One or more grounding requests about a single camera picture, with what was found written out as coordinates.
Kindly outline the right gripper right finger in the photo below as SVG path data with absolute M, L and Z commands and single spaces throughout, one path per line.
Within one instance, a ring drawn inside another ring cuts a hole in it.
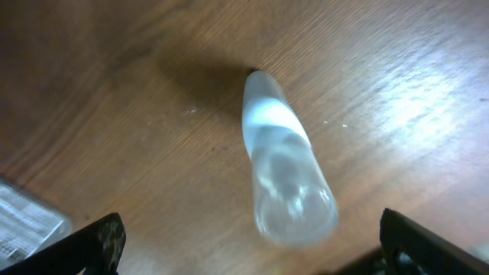
M 469 254 L 414 220 L 385 209 L 380 220 L 380 247 L 339 270 L 317 275 L 488 275 L 488 262 Z

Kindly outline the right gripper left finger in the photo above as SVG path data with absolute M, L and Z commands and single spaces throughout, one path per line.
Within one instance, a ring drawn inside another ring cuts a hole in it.
M 117 275 L 126 231 L 110 213 L 55 244 L 1 271 L 2 275 Z

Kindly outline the white translucent spray bottle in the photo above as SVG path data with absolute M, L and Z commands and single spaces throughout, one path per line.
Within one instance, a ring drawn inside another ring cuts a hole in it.
M 254 220 L 268 241 L 308 247 L 338 225 L 338 206 L 300 120 L 271 74 L 246 79 L 242 133 L 251 161 Z

